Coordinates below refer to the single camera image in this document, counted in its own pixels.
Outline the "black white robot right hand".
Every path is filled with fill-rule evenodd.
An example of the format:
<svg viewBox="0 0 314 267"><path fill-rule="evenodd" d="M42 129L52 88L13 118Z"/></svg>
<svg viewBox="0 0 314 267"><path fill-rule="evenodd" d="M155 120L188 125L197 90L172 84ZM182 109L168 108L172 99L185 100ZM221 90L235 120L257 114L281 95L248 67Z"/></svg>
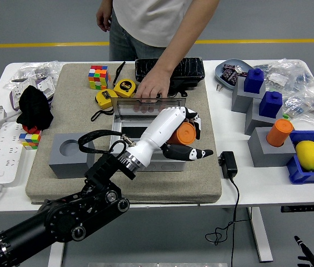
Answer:
<svg viewBox="0 0 314 267"><path fill-rule="evenodd" d="M298 263L297 266L312 266L314 267L314 255L308 246L297 236L294 239L303 252L303 256L298 256L299 260L307 261L308 263Z"/></svg>

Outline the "person's left hand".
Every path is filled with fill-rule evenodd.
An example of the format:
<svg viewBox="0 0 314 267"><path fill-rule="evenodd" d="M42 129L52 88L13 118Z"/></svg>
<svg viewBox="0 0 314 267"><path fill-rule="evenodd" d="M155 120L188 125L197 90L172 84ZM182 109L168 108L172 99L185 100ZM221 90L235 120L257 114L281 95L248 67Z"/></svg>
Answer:
<svg viewBox="0 0 314 267"><path fill-rule="evenodd" d="M134 98L152 105L153 108L158 95L162 98L168 97L171 74L171 71L155 66L139 84Z"/></svg>

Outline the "person's right hand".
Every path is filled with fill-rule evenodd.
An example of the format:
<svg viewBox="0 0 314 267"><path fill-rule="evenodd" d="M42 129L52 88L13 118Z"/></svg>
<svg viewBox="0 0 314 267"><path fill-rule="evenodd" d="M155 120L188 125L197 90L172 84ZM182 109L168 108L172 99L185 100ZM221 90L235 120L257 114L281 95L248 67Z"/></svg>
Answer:
<svg viewBox="0 0 314 267"><path fill-rule="evenodd" d="M111 29L112 8L112 2L103 1L96 13L97 26L103 32L108 32Z"/></svg>

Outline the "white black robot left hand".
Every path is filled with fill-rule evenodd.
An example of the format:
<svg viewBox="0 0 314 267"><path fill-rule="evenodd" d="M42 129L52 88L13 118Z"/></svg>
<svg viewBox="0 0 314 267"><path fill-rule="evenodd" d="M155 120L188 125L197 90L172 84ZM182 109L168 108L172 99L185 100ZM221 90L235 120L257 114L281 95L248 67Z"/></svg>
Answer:
<svg viewBox="0 0 314 267"><path fill-rule="evenodd" d="M168 107L163 109L141 135L140 140L126 149L120 162L133 172L147 167L152 154L162 151L164 157L172 160L194 161L213 155L212 150L200 150L185 144L169 144L172 135L184 122L192 120L195 126L195 138L200 139L201 119L197 112L186 107Z"/></svg>

